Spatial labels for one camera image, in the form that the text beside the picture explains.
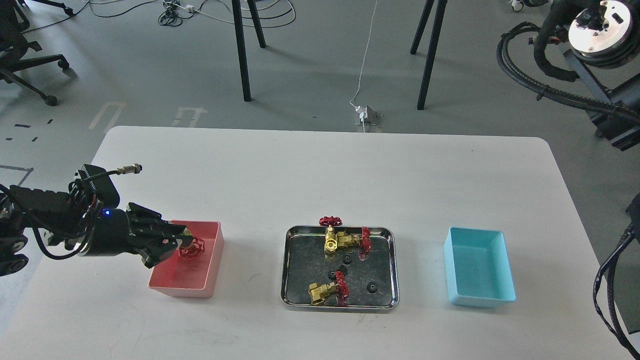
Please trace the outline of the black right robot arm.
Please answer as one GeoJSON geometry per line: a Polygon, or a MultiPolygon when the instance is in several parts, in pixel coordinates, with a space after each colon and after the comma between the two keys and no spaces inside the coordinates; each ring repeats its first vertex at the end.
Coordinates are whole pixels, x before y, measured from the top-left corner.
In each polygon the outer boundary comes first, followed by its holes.
{"type": "Polygon", "coordinates": [[[553,0],[538,26],[522,22],[504,33],[496,50],[499,67],[517,84],[558,104],[585,111],[596,136],[626,151],[639,144],[639,75],[609,89],[593,68],[616,69],[639,55],[637,0],[553,0]],[[581,81],[592,96],[554,88],[521,70],[512,60],[509,44],[521,34],[529,39],[538,69],[549,78],[581,81]]]}

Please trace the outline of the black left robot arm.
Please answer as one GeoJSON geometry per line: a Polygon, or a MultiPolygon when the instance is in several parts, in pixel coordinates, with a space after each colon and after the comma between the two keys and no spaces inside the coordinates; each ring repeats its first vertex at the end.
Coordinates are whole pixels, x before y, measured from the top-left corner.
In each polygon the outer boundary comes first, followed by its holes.
{"type": "Polygon", "coordinates": [[[110,171],[85,164],[67,192],[2,186],[0,274],[12,275],[28,264],[28,256],[21,253],[28,243],[26,229],[53,260],[128,253],[141,256],[144,266],[153,268],[174,253],[185,259],[201,255],[204,242],[185,225],[169,223],[137,203],[118,208],[121,199],[111,176],[141,171],[140,164],[110,171]]]}

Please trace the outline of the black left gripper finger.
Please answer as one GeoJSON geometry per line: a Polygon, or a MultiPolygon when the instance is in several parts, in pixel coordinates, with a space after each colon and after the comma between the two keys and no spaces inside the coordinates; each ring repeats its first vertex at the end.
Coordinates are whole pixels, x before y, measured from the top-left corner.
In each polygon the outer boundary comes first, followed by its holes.
{"type": "Polygon", "coordinates": [[[192,244],[192,237],[163,239],[150,246],[150,268],[166,261],[179,248],[188,248],[192,244]]]}
{"type": "Polygon", "coordinates": [[[158,233],[161,237],[190,237],[191,235],[186,225],[171,222],[161,223],[158,226],[158,233]]]}

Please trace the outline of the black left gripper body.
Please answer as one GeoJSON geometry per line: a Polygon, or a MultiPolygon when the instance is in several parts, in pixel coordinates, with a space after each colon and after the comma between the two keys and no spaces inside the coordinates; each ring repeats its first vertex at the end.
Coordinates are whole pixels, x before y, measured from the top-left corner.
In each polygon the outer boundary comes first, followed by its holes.
{"type": "Polygon", "coordinates": [[[137,203],[101,212],[81,256],[140,255],[147,268],[166,260],[162,214],[137,203]]]}

